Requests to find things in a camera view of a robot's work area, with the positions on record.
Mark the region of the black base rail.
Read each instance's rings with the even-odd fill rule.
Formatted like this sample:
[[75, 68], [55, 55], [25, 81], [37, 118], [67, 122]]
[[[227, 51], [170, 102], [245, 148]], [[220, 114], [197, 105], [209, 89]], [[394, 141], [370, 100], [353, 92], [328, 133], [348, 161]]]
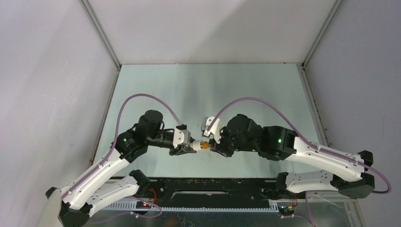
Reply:
[[305, 198], [277, 186], [274, 178], [151, 177], [139, 198], [155, 200], [162, 208], [264, 209], [269, 202]]

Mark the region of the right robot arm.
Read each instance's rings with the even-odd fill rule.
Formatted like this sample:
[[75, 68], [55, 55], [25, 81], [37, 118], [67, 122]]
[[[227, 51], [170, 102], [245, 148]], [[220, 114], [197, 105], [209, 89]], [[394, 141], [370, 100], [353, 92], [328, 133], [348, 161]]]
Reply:
[[243, 114], [233, 117], [226, 126], [219, 118], [206, 117], [201, 131], [203, 136], [213, 137], [210, 150], [225, 157], [236, 151], [256, 152], [267, 160], [293, 161], [317, 168], [306, 173], [279, 173], [275, 184], [279, 197], [306, 191], [336, 191], [351, 199], [363, 199], [375, 190], [375, 178], [366, 172], [373, 164], [370, 151], [325, 154], [323, 146], [303, 141], [293, 130], [262, 127]]

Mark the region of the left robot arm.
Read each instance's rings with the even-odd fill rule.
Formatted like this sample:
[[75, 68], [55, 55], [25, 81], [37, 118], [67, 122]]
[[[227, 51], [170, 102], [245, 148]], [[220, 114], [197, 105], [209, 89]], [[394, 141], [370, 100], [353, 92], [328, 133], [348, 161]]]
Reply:
[[82, 227], [103, 207], [124, 197], [144, 197], [150, 180], [140, 170], [131, 171], [120, 181], [103, 187], [115, 173], [145, 154], [148, 147], [169, 149], [171, 155], [196, 153], [208, 144], [191, 137], [186, 125], [164, 129], [163, 115], [148, 110], [132, 128], [121, 133], [110, 152], [94, 163], [70, 185], [61, 189], [58, 219], [64, 227]]

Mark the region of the orange water faucet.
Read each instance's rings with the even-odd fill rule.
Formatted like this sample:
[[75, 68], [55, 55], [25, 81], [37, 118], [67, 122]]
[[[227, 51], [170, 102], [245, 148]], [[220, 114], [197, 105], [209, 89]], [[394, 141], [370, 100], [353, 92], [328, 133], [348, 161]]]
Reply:
[[209, 148], [210, 148], [210, 144], [209, 144], [207, 141], [202, 141], [202, 142], [200, 143], [200, 147], [201, 147], [202, 149], [209, 149]]

